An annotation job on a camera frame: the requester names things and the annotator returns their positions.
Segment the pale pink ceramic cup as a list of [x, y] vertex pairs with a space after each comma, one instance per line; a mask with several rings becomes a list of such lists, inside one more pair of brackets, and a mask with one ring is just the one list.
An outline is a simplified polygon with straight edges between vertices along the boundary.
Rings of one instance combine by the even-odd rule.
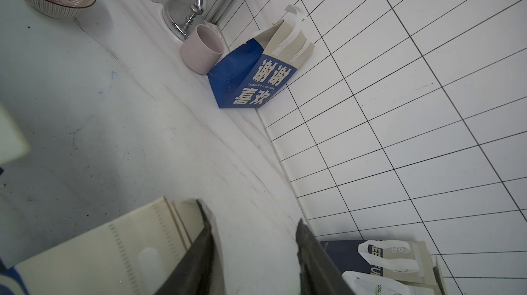
[[224, 53], [225, 46], [221, 38], [206, 25], [198, 25], [180, 49], [186, 66], [200, 75], [207, 75]]

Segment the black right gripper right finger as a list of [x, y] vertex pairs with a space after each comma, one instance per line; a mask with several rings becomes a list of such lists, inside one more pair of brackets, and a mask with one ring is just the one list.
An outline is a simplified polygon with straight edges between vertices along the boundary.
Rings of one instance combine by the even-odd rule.
[[301, 294], [354, 294], [303, 220], [299, 220], [295, 240], [298, 246]]

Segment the large blue beige cheerful bag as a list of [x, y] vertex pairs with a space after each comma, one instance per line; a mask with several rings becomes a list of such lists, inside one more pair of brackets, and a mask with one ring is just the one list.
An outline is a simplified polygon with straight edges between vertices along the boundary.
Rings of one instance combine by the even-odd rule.
[[[123, 215], [11, 268], [1, 269], [2, 294], [155, 294], [196, 240], [204, 222], [196, 200], [167, 198]], [[221, 243], [215, 243], [208, 294], [225, 294]]]

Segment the green white bag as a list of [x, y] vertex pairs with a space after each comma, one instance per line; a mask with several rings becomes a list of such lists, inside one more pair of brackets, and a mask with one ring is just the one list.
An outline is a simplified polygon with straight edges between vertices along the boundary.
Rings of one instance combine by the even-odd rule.
[[356, 295], [434, 295], [430, 288], [405, 285], [390, 278], [345, 271], [342, 278]]

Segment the navy beige small bag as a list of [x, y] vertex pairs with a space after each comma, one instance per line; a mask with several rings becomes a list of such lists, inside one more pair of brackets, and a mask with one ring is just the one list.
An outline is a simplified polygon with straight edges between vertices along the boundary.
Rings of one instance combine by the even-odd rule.
[[341, 275], [361, 272], [447, 294], [441, 269], [424, 241], [340, 240], [323, 241], [321, 246]]

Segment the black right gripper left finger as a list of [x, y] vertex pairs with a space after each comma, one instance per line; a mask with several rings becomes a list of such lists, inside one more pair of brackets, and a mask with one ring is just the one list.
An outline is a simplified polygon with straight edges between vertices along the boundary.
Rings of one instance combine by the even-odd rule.
[[215, 243], [211, 223], [203, 204], [200, 200], [196, 200], [196, 204], [204, 222], [204, 229], [155, 295], [208, 294], [210, 291]]

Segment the blue beige bag at back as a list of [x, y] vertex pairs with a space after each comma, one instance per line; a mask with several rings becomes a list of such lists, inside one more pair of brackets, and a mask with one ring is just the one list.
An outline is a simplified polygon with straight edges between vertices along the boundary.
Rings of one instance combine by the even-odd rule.
[[315, 45], [303, 34], [307, 12], [288, 5], [293, 24], [280, 20], [225, 56], [208, 74], [219, 108], [258, 108], [310, 58]]

